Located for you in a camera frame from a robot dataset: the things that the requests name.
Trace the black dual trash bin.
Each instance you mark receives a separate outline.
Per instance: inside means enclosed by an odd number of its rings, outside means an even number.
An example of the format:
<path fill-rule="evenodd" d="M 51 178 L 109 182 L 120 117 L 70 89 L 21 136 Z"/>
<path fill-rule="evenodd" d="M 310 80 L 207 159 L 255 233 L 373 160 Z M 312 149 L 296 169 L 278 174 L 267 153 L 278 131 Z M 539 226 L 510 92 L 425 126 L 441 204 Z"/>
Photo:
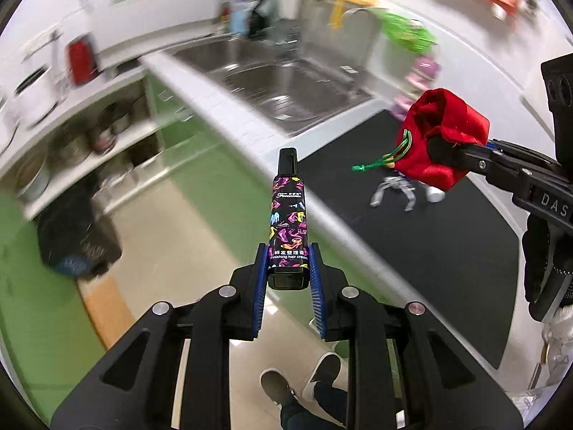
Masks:
<path fill-rule="evenodd" d="M 106 274 L 122 255 L 119 236 L 106 216 L 98 217 L 87 195 L 60 196 L 37 217 L 45 266 L 70 278 Z"/>

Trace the right black white shoe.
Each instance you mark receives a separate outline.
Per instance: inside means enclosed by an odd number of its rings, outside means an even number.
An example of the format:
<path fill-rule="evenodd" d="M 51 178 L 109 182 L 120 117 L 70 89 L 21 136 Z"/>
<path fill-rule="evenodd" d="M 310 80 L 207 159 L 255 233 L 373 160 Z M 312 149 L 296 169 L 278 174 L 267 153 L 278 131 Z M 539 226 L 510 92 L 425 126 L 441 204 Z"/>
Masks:
<path fill-rule="evenodd" d="M 311 373 L 311 377 L 302 390 L 302 397 L 307 402 L 315 401 L 314 388 L 318 382 L 332 385 L 341 371 L 341 358 L 335 352 L 326 352 L 321 356 Z"/>

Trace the white open shelf unit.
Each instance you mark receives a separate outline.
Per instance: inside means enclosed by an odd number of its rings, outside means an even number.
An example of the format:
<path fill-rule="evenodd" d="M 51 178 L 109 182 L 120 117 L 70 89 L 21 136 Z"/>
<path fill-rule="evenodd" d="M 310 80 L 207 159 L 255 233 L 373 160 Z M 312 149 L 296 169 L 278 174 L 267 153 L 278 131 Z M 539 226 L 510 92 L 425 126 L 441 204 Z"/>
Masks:
<path fill-rule="evenodd" d="M 20 126 L 1 153 L 1 181 L 35 219 L 81 179 L 179 120 L 178 101 L 136 68 L 72 89 L 38 124 Z"/>

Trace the stacked pastel cups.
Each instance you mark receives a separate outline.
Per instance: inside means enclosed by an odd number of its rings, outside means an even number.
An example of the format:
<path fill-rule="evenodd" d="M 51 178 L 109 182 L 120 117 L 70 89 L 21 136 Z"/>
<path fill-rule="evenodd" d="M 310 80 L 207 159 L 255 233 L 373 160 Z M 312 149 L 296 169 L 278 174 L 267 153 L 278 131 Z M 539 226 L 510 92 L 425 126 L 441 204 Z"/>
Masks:
<path fill-rule="evenodd" d="M 419 56 L 415 60 L 389 109 L 395 119 L 400 121 L 406 119 L 409 109 L 420 99 L 420 96 L 433 88 L 440 70 L 441 65 L 434 57 Z"/>

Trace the clear plastic water bottle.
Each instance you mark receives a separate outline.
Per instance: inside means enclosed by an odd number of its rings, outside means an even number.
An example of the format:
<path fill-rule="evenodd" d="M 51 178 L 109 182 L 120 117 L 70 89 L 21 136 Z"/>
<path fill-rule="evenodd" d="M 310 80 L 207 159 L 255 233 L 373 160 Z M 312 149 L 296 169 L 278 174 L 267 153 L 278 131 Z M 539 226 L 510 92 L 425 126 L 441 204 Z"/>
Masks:
<path fill-rule="evenodd" d="M 425 188 L 425 196 L 427 196 L 429 203 L 435 204 L 443 201 L 446 197 L 446 193 L 437 187 L 427 186 Z"/>

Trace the green cloth on wall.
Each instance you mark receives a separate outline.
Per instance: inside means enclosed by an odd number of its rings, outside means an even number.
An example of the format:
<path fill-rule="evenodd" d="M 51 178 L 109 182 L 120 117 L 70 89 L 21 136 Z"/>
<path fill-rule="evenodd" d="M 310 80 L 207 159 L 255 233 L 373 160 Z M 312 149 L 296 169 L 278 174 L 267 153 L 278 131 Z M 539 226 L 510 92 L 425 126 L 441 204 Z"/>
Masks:
<path fill-rule="evenodd" d="M 418 20 L 408 19 L 388 11 L 379 12 L 382 33 L 391 42 L 409 52 L 424 54 L 435 44 L 434 35 Z"/>

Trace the stainless steel kitchen sink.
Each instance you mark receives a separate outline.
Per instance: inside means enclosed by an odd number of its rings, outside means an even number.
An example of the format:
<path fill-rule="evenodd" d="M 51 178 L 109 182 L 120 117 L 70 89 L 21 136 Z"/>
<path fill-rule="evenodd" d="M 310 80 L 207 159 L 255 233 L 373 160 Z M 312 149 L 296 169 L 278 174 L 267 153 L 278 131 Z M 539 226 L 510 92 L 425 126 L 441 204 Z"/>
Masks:
<path fill-rule="evenodd" d="M 371 99 L 304 58 L 287 56 L 238 35 L 208 37 L 170 49 L 254 108 L 288 136 L 296 136 Z"/>

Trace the orange floor mat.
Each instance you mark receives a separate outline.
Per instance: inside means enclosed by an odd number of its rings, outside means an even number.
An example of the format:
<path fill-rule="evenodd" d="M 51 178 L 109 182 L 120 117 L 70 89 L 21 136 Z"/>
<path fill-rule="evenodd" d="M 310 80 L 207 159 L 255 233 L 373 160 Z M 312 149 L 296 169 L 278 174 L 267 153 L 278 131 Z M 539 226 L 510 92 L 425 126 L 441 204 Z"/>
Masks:
<path fill-rule="evenodd" d="M 110 349 L 135 322 L 112 275 L 80 281 L 83 305 L 104 347 Z"/>

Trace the red appliance on shelf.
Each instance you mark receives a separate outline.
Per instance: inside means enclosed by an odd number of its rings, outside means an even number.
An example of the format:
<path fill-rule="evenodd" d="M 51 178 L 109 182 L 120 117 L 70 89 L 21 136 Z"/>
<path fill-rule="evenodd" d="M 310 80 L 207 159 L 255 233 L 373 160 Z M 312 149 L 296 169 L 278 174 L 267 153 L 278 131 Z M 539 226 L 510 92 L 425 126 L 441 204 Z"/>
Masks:
<path fill-rule="evenodd" d="M 75 86 L 91 82 L 99 75 L 95 51 L 89 34 L 83 34 L 66 45 L 67 61 Z"/>

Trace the black colourful hair cream tube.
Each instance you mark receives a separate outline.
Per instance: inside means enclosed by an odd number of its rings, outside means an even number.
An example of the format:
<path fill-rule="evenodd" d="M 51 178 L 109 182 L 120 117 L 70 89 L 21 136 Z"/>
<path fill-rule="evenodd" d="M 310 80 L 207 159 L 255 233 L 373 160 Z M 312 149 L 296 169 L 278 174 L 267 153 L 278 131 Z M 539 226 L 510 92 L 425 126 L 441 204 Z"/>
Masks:
<path fill-rule="evenodd" d="M 310 262 L 305 185 L 295 148 L 281 149 L 272 183 L 267 282 L 274 290 L 302 290 Z"/>

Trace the black counter mat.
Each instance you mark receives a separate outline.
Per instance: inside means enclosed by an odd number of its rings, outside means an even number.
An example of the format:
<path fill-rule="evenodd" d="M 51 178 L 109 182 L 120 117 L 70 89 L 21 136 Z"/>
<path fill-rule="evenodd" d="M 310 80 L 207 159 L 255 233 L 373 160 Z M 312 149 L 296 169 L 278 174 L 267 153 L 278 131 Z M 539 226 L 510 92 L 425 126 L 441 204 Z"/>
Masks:
<path fill-rule="evenodd" d="M 520 242 L 490 200 L 469 179 L 430 204 L 415 190 L 406 211 L 402 192 L 370 205 L 385 169 L 353 172 L 391 150 L 400 122 L 380 112 L 304 158 L 308 189 L 384 259 L 463 338 L 499 367 L 509 338 L 519 277 Z"/>

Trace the left black white shoe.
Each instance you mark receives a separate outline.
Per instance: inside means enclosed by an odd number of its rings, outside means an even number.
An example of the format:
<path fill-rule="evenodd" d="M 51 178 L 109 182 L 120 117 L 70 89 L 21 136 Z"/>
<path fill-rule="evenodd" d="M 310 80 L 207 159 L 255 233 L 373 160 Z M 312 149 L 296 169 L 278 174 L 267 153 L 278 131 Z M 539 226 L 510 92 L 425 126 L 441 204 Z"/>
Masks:
<path fill-rule="evenodd" d="M 259 382 L 264 393 L 277 406 L 286 406 L 295 399 L 294 391 L 278 369 L 265 370 Z"/>

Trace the red drawstring pouch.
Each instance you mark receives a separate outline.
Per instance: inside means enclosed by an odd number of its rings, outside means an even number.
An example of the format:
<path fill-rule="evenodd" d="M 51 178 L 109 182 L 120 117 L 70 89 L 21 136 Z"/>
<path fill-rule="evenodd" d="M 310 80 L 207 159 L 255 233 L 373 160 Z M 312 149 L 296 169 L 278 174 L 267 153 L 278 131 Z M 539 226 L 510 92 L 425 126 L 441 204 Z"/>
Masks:
<path fill-rule="evenodd" d="M 490 121 L 446 89 L 430 89 L 410 107 L 395 148 L 353 172 L 389 168 L 410 180 L 449 191 L 468 170 L 452 163 L 462 145 L 487 145 Z"/>

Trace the black white shoe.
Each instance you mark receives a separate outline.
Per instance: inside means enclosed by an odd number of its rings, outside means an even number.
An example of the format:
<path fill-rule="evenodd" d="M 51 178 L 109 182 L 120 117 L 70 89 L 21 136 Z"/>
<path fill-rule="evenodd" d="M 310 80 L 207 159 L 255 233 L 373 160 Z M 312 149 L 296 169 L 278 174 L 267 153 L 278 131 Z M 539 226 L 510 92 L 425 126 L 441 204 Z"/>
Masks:
<path fill-rule="evenodd" d="M 278 369 L 265 370 L 259 382 L 264 393 L 277 406 L 286 406 L 295 399 L 294 391 Z"/>
<path fill-rule="evenodd" d="M 341 371 L 341 358 L 335 352 L 326 352 L 321 356 L 311 373 L 311 377 L 302 390 L 302 397 L 307 402 L 315 401 L 314 388 L 318 382 L 332 385 Z"/>

